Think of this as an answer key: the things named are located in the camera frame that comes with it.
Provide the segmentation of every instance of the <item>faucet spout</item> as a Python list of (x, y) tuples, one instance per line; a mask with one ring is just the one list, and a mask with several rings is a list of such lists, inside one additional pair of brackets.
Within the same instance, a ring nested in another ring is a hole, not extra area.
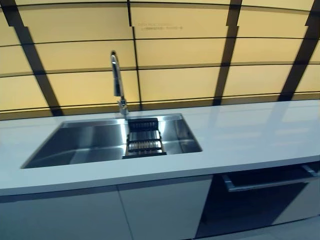
[(113, 83), (114, 83), (114, 96), (120, 97), (118, 101), (119, 111), (120, 113), (126, 117), (129, 113), (127, 101), (125, 99), (124, 87), (122, 84), (122, 78), (120, 73), (119, 61), (117, 58), (116, 51), (111, 51), (111, 66), (112, 66), (112, 73), (113, 73)]

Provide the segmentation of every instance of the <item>oven door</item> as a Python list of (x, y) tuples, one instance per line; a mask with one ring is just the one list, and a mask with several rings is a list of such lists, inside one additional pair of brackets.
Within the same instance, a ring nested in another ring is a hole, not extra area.
[(196, 238), (320, 214), (320, 162), (216, 174)]

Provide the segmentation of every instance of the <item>white countertop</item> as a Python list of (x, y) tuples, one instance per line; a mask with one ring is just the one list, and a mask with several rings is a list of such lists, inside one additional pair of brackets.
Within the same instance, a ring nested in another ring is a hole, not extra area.
[(63, 121), (86, 114), (0, 121), (0, 196), (90, 188), (320, 161), (320, 100), (131, 112), (181, 113), (202, 152), (21, 169)]

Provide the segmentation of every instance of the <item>sink basin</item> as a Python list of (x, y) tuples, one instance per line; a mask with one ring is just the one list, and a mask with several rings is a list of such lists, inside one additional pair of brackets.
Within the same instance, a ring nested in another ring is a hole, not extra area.
[[(167, 155), (202, 151), (181, 114), (143, 118), (157, 118), (158, 130)], [(128, 121), (123, 118), (65, 121), (22, 168), (120, 160), (126, 154), (128, 133)]]

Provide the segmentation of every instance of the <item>metal rack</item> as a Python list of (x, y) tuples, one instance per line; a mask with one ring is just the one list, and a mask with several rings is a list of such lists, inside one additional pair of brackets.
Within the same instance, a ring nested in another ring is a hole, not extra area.
[(126, 151), (123, 159), (166, 155), (158, 129), (158, 119), (129, 119)]

